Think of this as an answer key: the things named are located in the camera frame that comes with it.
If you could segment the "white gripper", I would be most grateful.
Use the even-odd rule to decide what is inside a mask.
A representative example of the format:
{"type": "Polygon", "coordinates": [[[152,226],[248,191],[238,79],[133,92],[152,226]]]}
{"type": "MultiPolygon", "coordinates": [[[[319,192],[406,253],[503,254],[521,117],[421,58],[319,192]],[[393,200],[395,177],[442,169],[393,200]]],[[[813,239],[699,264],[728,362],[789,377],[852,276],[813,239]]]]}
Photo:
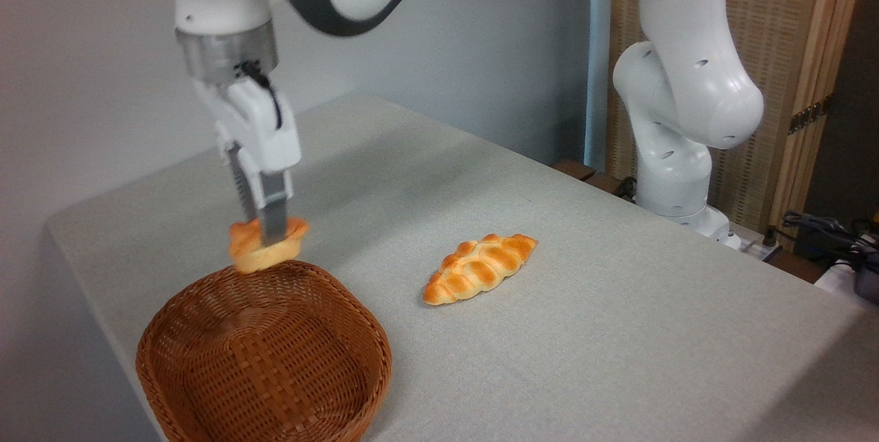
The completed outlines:
{"type": "Polygon", "coordinates": [[[302,158],[294,114],[285,95],[243,78],[230,84],[194,80],[196,95],[214,120],[244,221],[258,218],[264,247],[282,242],[288,231],[288,173],[302,158]],[[246,174],[257,175],[255,202],[246,174]]]}

